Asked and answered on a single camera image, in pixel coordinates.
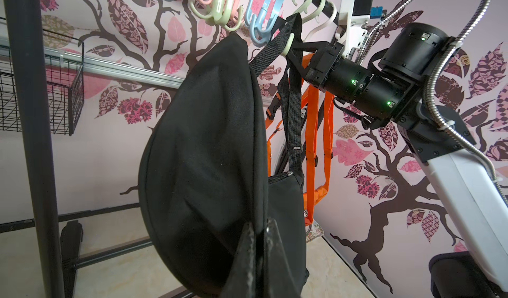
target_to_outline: black backpack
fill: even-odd
[[[247,44],[235,33],[214,46],[183,81],[142,156],[139,200],[149,236],[178,281],[202,298],[249,297],[232,286],[247,282],[245,290],[259,291],[263,283],[274,284],[268,274],[284,273],[294,289],[286,285],[262,296],[276,290],[298,296],[308,276],[301,77],[289,61],[278,86],[289,171],[267,175],[257,76],[282,52],[291,32],[301,42],[299,14],[278,24],[280,33],[250,64]],[[302,52],[295,55],[301,63]],[[275,254],[280,255],[270,263],[267,256]]]

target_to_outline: pink leaf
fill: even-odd
[[[429,211],[429,214],[422,220],[422,230],[430,243],[430,238],[434,236],[439,228],[439,219],[433,211]]]
[[[148,37],[136,13],[122,0],[108,0],[108,11],[116,30],[145,53],[148,50]]]
[[[185,40],[186,34],[183,29],[182,23],[177,17],[171,18],[168,24],[168,38],[176,43],[180,43]]]
[[[459,243],[455,244],[455,246],[453,247],[453,251],[454,252],[466,252],[467,248],[466,248],[466,245],[464,245],[464,243],[459,241]]]
[[[417,161],[413,160],[406,162],[404,166],[402,166],[401,170],[407,173],[415,173],[417,171],[422,170],[422,168],[420,167],[420,164]]]
[[[343,140],[337,140],[335,142],[337,147],[333,147],[333,155],[337,156],[340,163],[344,163],[345,166],[351,166],[357,164],[365,159],[372,151],[365,151],[358,147],[358,144],[348,139],[347,142]]]
[[[209,36],[212,34],[213,27],[208,25],[204,19],[200,19],[198,22],[198,32],[201,35]]]
[[[179,53],[179,54],[175,55],[173,58],[171,58],[168,61],[168,64],[166,65],[166,69],[164,70],[164,73],[165,74],[173,74],[173,73],[178,72],[183,66],[186,54],[187,54],[186,52]]]

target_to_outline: black wire basket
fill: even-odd
[[[44,35],[51,35],[52,39],[69,42],[75,40],[82,47],[81,60],[78,61],[47,53],[44,55],[51,132],[71,136],[76,129],[84,104],[84,43],[71,36],[43,30]],[[11,50],[9,46],[2,44],[0,44],[0,130],[21,131]]]

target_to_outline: wall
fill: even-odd
[[[399,1],[374,0],[374,6],[391,11]],[[400,28],[411,21],[458,34],[479,1],[415,0],[383,31],[366,59],[389,47]],[[500,21],[505,10],[506,0],[492,0],[436,92],[441,103],[460,111],[477,147],[506,181],[508,127],[503,112],[508,43],[506,23]],[[338,110],[334,122],[331,189],[315,210],[327,240],[378,297],[432,297],[430,258],[466,250],[467,244],[392,124],[365,131],[356,119]],[[318,141],[318,152],[322,147]],[[318,166],[316,184],[322,182]]]
[[[259,9],[263,0],[254,1]],[[340,5],[340,0],[329,1]],[[227,34],[197,19],[186,2],[41,0],[41,10],[44,28],[84,40],[87,56],[185,77],[189,68]],[[246,7],[248,0],[240,3]],[[288,16],[293,10],[291,0],[285,0],[282,15]],[[320,22],[325,20],[321,15]],[[303,37],[317,25],[315,20],[305,24]],[[313,40],[329,41],[334,32],[335,27],[329,26]],[[249,44],[249,59],[255,56],[259,49],[246,31],[239,30],[238,34]],[[80,50],[51,37],[46,37],[46,45],[70,52]],[[284,67],[285,60],[279,57],[271,70],[261,75],[258,81],[263,95],[275,94]],[[84,91],[85,104],[74,135],[52,137],[61,214],[137,202],[141,154],[151,128],[174,95],[165,87],[90,75],[85,77]],[[139,107],[133,109],[131,104]],[[1,131],[0,142],[0,223],[32,218],[21,133]],[[272,142],[275,156],[283,140],[278,136]]]

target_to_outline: floor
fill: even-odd
[[[81,255],[147,236],[139,208],[79,219],[84,236]],[[60,230],[65,226],[60,223]],[[310,277],[302,298],[372,298],[349,267],[323,238],[307,244]],[[79,269],[75,298],[161,297],[181,285],[147,247]],[[43,298],[35,228],[0,233],[0,290],[2,297]]]

